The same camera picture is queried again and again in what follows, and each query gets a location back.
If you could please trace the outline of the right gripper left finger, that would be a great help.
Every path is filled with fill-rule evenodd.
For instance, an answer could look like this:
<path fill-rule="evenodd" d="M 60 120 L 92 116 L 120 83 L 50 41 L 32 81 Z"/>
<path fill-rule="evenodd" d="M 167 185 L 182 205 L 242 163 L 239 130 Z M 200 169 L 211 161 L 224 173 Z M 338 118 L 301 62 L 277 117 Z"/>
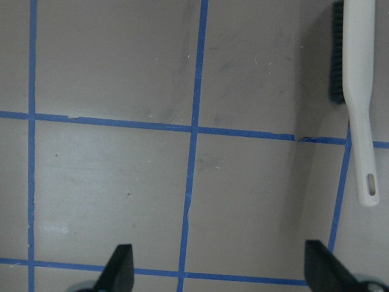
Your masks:
<path fill-rule="evenodd" d="M 132 244 L 118 245 L 91 291 L 130 292 L 133 287 Z"/>

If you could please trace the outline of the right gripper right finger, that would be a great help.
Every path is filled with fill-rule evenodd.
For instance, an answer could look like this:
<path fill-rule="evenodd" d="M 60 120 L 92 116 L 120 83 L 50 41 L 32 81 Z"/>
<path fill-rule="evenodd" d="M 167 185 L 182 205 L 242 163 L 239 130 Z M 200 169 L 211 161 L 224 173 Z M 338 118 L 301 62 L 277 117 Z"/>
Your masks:
<path fill-rule="evenodd" d="M 320 240 L 306 240 L 304 277 L 309 289 L 322 291 L 388 291 L 375 280 L 357 280 Z"/>

